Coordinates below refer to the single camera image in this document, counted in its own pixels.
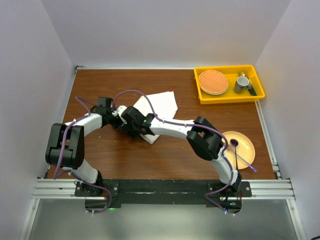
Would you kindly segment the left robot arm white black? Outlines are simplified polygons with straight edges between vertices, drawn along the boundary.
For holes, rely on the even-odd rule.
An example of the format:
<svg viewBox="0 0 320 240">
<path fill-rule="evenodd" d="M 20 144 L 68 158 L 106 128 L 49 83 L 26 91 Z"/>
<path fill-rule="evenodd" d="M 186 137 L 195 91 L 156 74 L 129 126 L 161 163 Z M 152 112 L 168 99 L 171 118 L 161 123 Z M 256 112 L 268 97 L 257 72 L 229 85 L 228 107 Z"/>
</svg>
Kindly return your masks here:
<svg viewBox="0 0 320 240">
<path fill-rule="evenodd" d="M 106 125 L 116 127 L 117 118 L 113 115 L 113 99 L 99 97 L 93 108 L 71 122 L 52 125 L 45 161 L 56 167 L 53 178 L 60 176 L 59 169 L 80 181 L 80 187 L 92 196 L 110 197 L 104 187 L 101 173 L 85 160 L 85 137 Z"/>
</svg>

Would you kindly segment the white cloth napkin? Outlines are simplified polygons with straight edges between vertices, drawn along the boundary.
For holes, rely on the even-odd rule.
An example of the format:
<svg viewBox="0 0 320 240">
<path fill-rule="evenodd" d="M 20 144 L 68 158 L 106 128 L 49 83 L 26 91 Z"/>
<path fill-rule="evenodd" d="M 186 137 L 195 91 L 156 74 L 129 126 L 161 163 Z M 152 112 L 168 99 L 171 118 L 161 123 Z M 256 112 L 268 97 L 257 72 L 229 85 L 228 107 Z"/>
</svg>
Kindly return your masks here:
<svg viewBox="0 0 320 240">
<path fill-rule="evenodd" d="M 147 95 L 155 113 L 162 119 L 173 119 L 178 111 L 175 94 L 173 91 L 166 91 L 156 94 Z M 152 113 L 147 99 L 142 95 L 139 100 L 133 105 L 144 116 Z"/>
</svg>

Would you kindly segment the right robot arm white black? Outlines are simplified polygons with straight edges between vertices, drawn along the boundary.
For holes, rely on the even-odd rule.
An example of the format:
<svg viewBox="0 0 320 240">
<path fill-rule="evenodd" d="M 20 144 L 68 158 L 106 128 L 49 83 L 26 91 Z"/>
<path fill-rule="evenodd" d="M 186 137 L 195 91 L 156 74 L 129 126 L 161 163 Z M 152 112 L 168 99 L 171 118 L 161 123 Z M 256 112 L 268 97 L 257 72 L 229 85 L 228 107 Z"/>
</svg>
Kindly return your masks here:
<svg viewBox="0 0 320 240">
<path fill-rule="evenodd" d="M 165 135 L 186 140 L 199 158 L 215 168 L 227 196 L 233 197 L 241 190 L 242 176 L 226 156 L 226 137 L 204 117 L 167 120 L 155 113 L 143 115 L 133 106 L 119 106 L 113 115 L 120 121 L 120 128 L 133 139 L 139 135 Z"/>
</svg>

